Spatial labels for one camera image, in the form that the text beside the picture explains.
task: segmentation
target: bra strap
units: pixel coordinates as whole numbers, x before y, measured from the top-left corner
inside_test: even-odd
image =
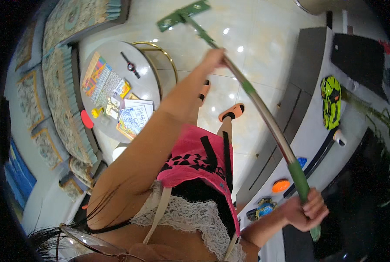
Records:
[[[166,212],[167,204],[169,203],[171,195],[171,187],[164,187],[161,193],[161,198],[159,206],[157,207],[156,215],[154,216],[153,224],[151,225],[150,231],[145,236],[143,244],[147,244],[151,238],[151,235],[154,233],[154,230],[157,227],[157,224],[160,222],[160,219],[163,217]]]
[[[230,241],[229,247],[227,248],[226,255],[224,256],[224,259],[223,259],[224,261],[227,261],[227,259],[229,258],[230,253],[236,244],[236,241],[237,241],[237,234],[234,233],[233,238]]]

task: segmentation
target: green toy car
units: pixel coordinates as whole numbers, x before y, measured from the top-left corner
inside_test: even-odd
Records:
[[[334,76],[322,80],[323,124],[331,130],[339,125],[340,120],[340,83]]]

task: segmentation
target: mop handle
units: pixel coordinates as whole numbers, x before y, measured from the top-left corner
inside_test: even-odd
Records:
[[[181,16],[185,23],[191,24],[198,32],[198,35],[204,39],[210,47],[213,49],[218,49],[219,47],[215,43],[215,41],[207,34],[207,32],[198,25],[191,17],[189,17],[186,13],[178,10],[177,13]],[[224,64],[230,69],[230,71],[234,74],[236,79],[240,82],[241,86],[250,97],[251,101],[255,105],[256,109],[259,111],[260,116],[265,121],[266,125],[268,125],[269,130],[271,131],[273,137],[278,144],[279,149],[282,152],[282,155],[285,158],[285,161],[288,165],[288,170],[291,174],[292,180],[294,181],[294,185],[298,191],[298,195],[302,203],[307,202],[307,194],[310,191],[310,187],[308,186],[306,176],[295,157],[290,145],[285,139],[284,134],[279,128],[278,124],[275,121],[275,118],[272,116],[269,109],[266,107],[265,103],[262,101],[260,96],[257,94],[255,88],[251,85],[251,83],[245,78],[245,76],[240,72],[240,70],[234,65],[234,63],[224,55],[223,59]],[[320,225],[312,228],[310,230],[311,238],[316,242],[320,238],[321,228]]]

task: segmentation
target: patterned cushion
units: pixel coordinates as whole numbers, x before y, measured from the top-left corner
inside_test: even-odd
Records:
[[[67,196],[75,202],[83,194],[83,190],[77,185],[73,178],[70,178],[67,182],[60,185],[62,190],[67,193]]]
[[[60,0],[45,25],[43,54],[72,35],[118,18],[120,8],[120,0]]]
[[[46,119],[34,128],[31,138],[45,164],[51,169],[54,169],[58,164],[70,157],[57,134],[51,118]]]
[[[71,157],[68,162],[68,167],[73,172],[73,174],[86,186],[92,187],[93,178],[90,170],[92,169],[91,165],[83,163],[82,161]]]
[[[51,116],[45,95],[41,65],[36,66],[17,83],[20,109],[28,129]]]
[[[14,54],[17,63],[15,70],[26,72],[41,62],[45,21],[57,2],[58,0],[45,1],[32,18],[32,23],[25,29]]]
[[[85,133],[74,93],[71,52],[71,47],[60,46],[43,59],[47,101],[67,151],[84,163],[94,164],[98,159]]]

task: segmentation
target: wristwatch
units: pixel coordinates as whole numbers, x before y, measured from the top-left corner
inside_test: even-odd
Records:
[[[122,57],[124,57],[125,61],[127,61],[127,69],[128,69],[129,71],[133,72],[134,75],[135,75],[137,78],[140,78],[139,73],[135,70],[134,64],[131,63],[131,62],[128,60],[128,58],[124,55],[123,52],[121,52],[121,55],[122,55]]]

